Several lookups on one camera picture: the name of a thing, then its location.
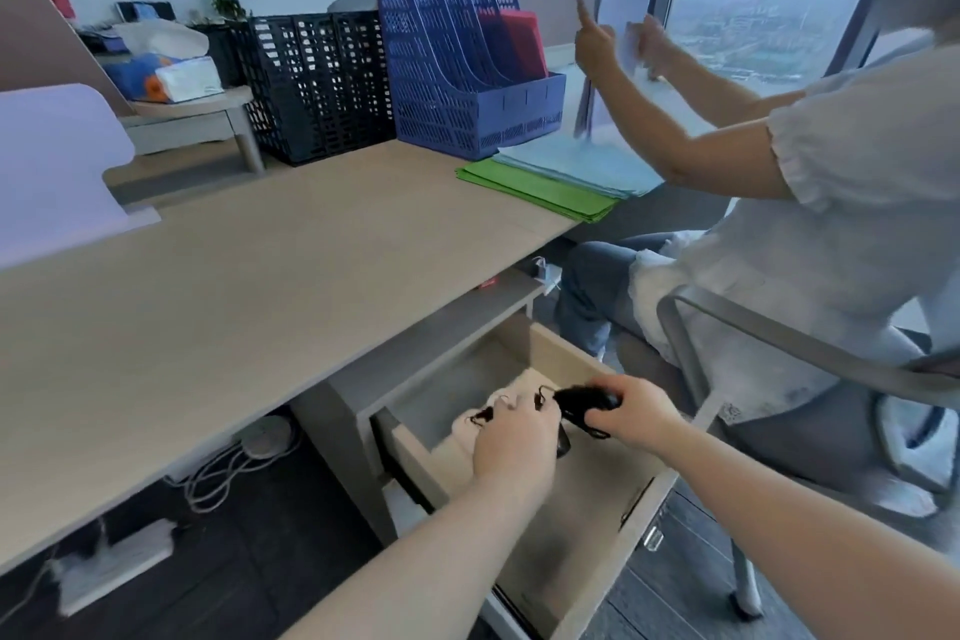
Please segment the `person's left hand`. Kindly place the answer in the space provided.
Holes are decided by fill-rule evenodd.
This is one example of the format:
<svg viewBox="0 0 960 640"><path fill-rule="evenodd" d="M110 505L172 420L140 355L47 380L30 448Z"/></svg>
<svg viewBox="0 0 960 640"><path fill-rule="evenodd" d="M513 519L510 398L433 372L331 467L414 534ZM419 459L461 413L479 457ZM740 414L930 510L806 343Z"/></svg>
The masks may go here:
<svg viewBox="0 0 960 640"><path fill-rule="evenodd" d="M535 435L534 398L525 395L510 406L499 400L494 416L476 438L473 475L477 483L496 487L515 503L536 511L554 481L558 441Z"/></svg>

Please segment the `person's right forearm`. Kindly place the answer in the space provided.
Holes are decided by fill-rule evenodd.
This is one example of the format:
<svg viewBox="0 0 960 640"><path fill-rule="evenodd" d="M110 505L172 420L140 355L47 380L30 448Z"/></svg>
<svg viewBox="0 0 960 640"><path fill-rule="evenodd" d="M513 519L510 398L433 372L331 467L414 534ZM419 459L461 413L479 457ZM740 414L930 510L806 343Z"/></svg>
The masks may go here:
<svg viewBox="0 0 960 640"><path fill-rule="evenodd" d="M960 569L942 554L683 419L653 438L818 640L960 640Z"/></svg>

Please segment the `person's left forearm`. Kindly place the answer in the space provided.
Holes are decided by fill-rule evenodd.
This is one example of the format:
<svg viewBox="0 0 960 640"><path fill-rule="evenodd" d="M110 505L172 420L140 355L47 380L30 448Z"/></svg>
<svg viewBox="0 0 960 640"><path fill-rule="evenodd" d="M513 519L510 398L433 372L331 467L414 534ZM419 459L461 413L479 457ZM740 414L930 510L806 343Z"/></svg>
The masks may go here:
<svg viewBox="0 0 960 640"><path fill-rule="evenodd" d="M466 640L551 483L520 473L475 478L279 640Z"/></svg>

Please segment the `grey office chair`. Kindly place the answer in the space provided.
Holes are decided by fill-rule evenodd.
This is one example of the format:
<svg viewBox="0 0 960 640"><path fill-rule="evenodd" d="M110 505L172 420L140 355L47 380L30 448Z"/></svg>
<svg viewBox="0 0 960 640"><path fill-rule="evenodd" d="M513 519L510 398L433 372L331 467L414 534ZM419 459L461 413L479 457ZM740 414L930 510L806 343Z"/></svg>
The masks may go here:
<svg viewBox="0 0 960 640"><path fill-rule="evenodd" d="M960 336L889 365L846 352L695 285L664 296L656 315L675 351L668 394L702 410L715 397L682 307L837 379L811 402L758 420L756 436L717 434L794 482L937 547L927 528L960 504Z"/></svg>

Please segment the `green folder stack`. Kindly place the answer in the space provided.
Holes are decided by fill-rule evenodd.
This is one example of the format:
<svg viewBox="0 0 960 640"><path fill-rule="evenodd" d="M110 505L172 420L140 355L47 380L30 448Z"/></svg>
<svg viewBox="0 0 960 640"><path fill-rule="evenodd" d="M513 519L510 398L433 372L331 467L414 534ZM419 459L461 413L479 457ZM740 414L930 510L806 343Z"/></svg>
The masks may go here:
<svg viewBox="0 0 960 640"><path fill-rule="evenodd" d="M494 159L469 162L455 173L464 182L516 197L574 222L599 222L618 204L617 198Z"/></svg>

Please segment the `light blue folder stack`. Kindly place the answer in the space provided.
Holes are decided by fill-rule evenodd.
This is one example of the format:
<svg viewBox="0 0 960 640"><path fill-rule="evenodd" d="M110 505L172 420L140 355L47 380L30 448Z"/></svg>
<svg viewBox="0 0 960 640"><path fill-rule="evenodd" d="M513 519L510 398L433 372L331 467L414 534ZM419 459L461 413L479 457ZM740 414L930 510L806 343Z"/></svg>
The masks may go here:
<svg viewBox="0 0 960 640"><path fill-rule="evenodd" d="M665 182L632 151L562 133L502 147L492 159L619 200L643 197Z"/></svg>

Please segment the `round white device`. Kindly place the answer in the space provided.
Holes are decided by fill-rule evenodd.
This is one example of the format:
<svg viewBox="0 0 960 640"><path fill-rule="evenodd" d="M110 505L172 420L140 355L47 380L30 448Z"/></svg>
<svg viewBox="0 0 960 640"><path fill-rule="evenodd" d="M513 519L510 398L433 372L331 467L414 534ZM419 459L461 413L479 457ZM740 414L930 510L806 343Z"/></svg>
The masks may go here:
<svg viewBox="0 0 960 640"><path fill-rule="evenodd" d="M281 457L293 446L294 439L294 427L282 415L266 415L237 433L242 454L258 462Z"/></svg>

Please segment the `blue plastic file rack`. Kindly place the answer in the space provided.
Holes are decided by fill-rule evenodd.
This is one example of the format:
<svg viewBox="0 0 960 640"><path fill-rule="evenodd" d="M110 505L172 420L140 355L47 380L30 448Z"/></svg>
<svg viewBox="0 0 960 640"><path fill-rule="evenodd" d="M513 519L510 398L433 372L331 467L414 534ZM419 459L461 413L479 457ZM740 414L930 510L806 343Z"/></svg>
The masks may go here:
<svg viewBox="0 0 960 640"><path fill-rule="evenodd" d="M520 0L377 0L397 138L475 162L561 128L567 78L532 77Z"/></svg>

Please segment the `red folders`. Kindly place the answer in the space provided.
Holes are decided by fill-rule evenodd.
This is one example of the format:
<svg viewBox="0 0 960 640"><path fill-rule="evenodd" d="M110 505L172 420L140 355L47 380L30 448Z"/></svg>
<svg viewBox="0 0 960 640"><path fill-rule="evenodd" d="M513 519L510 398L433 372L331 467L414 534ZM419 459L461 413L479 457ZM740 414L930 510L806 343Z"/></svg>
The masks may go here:
<svg viewBox="0 0 960 640"><path fill-rule="evenodd" d="M492 63L513 83L549 77L546 54L534 13L483 8L478 21Z"/></svg>

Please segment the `small wooden desk shelf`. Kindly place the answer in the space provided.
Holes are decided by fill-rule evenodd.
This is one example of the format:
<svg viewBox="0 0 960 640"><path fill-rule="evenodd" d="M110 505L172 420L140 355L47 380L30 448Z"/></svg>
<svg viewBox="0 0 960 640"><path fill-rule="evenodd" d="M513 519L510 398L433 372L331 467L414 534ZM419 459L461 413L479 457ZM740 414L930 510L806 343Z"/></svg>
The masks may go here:
<svg viewBox="0 0 960 640"><path fill-rule="evenodd" d="M130 102L133 114L120 116L119 122L138 156L232 140L248 171L263 174L266 167L248 113L252 103L249 86L227 88L176 104Z"/></svg>

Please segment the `white tissue box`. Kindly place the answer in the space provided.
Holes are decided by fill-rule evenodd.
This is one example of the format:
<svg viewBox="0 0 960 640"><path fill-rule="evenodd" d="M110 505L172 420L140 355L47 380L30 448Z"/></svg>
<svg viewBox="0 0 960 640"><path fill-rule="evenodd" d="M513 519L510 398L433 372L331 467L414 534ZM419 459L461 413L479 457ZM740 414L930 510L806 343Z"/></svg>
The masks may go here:
<svg viewBox="0 0 960 640"><path fill-rule="evenodd" d="M216 96L224 91L217 66L209 55L210 40L206 34L165 19L119 23L112 31L128 52L126 60L142 53L176 60L156 72L173 100L169 104Z"/></svg>

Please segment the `blue orange tissue pack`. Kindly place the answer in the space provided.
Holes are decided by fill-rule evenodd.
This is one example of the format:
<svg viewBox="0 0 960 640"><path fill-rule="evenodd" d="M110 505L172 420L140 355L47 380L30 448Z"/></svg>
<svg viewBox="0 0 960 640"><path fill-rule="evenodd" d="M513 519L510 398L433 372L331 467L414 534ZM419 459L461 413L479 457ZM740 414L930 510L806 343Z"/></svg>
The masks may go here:
<svg viewBox="0 0 960 640"><path fill-rule="evenodd" d="M102 69L125 100L169 104L173 99L157 71L177 63L156 53L142 53L126 61L102 63Z"/></svg>

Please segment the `lilac desk divider panel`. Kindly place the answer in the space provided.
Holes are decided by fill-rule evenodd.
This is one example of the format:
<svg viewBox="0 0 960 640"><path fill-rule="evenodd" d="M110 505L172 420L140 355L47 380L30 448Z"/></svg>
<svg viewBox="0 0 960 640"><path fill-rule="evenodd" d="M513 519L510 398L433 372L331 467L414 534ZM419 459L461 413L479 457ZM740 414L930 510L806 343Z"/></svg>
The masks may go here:
<svg viewBox="0 0 960 640"><path fill-rule="evenodd" d="M0 271L161 222L153 207L125 209L104 180L135 153L94 88L0 92Z"/></svg>

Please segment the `black tablet screen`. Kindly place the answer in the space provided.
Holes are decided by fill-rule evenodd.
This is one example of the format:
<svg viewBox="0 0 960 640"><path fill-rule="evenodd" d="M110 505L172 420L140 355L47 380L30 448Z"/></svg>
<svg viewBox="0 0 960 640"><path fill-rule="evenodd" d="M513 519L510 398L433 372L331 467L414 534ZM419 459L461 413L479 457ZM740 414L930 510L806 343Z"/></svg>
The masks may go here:
<svg viewBox="0 0 960 640"><path fill-rule="evenodd" d="M118 1L114 7L120 20L126 24L150 20L178 20L169 1Z"/></svg>

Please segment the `brown desk divider panel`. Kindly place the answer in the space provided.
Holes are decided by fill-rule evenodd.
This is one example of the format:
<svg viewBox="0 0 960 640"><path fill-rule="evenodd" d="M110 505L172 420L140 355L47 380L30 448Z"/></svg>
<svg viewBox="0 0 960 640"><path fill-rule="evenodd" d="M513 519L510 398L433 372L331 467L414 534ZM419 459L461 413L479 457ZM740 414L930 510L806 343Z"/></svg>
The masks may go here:
<svg viewBox="0 0 960 640"><path fill-rule="evenodd" d="M52 0L0 0L0 93L81 84L118 118L135 108Z"/></svg>

